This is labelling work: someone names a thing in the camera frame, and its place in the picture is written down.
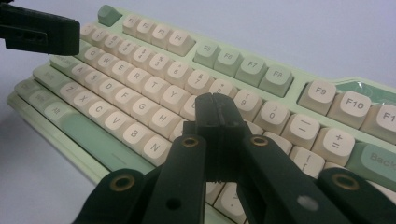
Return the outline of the green and pink keyboard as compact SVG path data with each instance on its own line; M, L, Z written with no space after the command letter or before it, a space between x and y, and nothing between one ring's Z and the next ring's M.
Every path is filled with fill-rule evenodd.
M120 8L101 7L79 54L51 56L7 101L98 181L163 163L207 92L231 97L305 174L345 168L396 203L396 89L316 77Z

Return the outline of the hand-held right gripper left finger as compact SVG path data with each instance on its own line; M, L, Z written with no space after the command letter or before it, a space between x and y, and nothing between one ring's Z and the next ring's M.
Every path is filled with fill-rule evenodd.
M206 178L216 172L219 118L214 95L195 99L195 120L183 126L156 181L142 224L203 224Z

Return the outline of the white board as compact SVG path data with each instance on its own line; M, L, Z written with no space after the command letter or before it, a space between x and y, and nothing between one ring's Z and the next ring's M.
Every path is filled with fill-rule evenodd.
M396 88L396 0L15 0L82 24L103 5L287 63L313 75ZM0 224L69 224L92 182L7 104L47 61L0 39Z

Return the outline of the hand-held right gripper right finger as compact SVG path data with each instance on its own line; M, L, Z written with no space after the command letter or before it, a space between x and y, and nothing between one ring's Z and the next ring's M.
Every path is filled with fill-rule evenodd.
M275 141L251 133L233 99L216 93L213 101L220 125L216 178L237 183L250 224L349 224Z

